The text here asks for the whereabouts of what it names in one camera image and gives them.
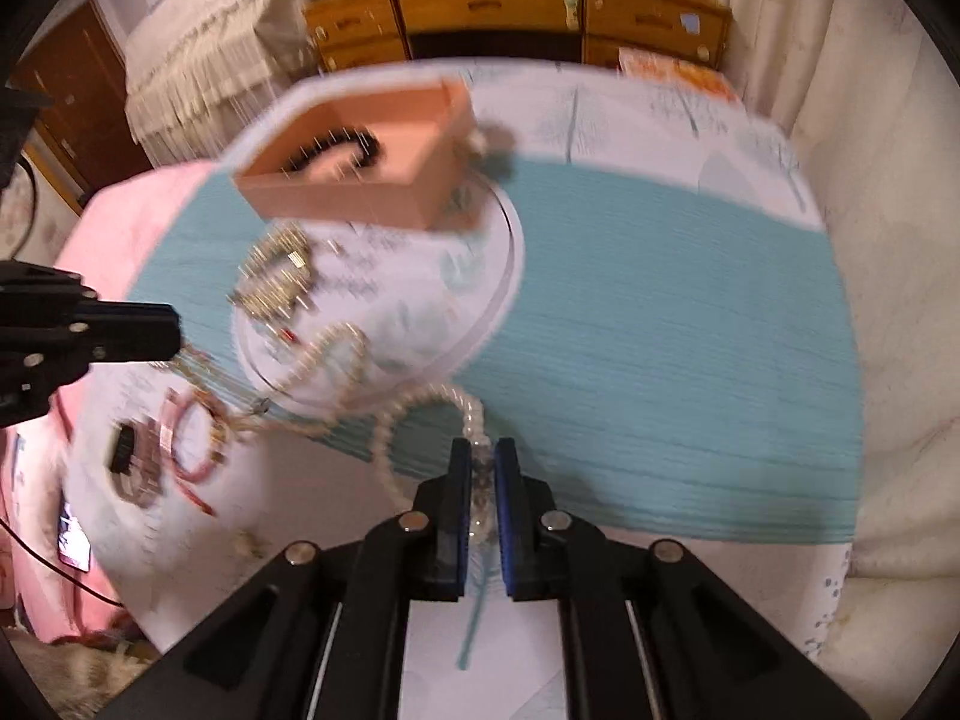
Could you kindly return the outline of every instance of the curtain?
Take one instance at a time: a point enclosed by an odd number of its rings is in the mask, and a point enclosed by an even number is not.
[[[960,629],[960,88],[902,0],[722,0],[724,71],[793,141],[856,332],[864,479],[819,665],[878,720]]]

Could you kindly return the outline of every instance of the black bracelet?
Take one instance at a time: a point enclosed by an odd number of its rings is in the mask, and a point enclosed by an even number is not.
[[[342,146],[343,143],[356,143],[360,146],[360,153],[352,157],[352,167],[354,170],[360,170],[362,167],[371,167],[376,163],[376,158],[380,154],[380,141],[366,129],[354,129],[344,127],[340,130],[330,130],[328,137],[314,138],[310,146],[301,146],[299,154],[295,154],[287,160],[286,166],[282,169],[284,173],[299,172],[310,164],[310,160],[330,151],[335,146]]]

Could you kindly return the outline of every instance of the drawer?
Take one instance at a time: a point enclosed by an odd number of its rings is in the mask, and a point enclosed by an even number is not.
[[[620,69],[620,47],[626,43],[616,40],[606,40],[587,35],[587,45],[584,48],[584,63],[596,65],[608,70]]]
[[[400,34],[390,0],[320,1],[304,11],[317,49]]]
[[[587,33],[625,40],[716,67],[724,17],[669,0],[587,0]]]
[[[407,58],[400,38],[376,40],[358,46],[342,49],[323,49],[320,52],[320,66],[328,71],[347,70],[365,65],[382,65],[387,62],[403,62]]]
[[[407,32],[580,31],[580,0],[398,0]]]

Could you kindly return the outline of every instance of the wooden dresser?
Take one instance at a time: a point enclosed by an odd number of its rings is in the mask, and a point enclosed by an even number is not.
[[[327,71],[471,55],[616,67],[620,46],[716,67],[731,20],[714,0],[319,0],[304,17]]]

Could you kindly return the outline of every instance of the brown door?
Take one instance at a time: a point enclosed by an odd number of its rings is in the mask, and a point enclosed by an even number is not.
[[[150,170],[143,148],[133,143],[124,113],[123,62],[93,0],[85,1],[20,60],[13,82],[54,98],[54,105],[40,112],[40,120],[52,146],[66,154],[88,189]]]

